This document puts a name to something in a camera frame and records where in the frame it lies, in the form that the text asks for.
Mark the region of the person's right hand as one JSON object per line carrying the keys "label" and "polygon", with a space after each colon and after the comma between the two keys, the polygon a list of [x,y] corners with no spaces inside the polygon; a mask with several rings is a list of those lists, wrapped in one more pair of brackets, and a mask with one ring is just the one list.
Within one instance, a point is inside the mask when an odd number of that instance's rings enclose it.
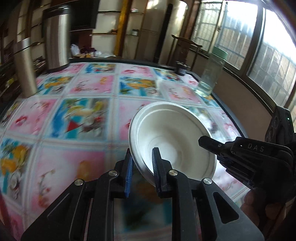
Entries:
{"label": "person's right hand", "polygon": [[275,233],[287,213],[285,204],[266,204],[263,196],[254,190],[248,191],[245,195],[240,209],[260,229],[265,238]]}

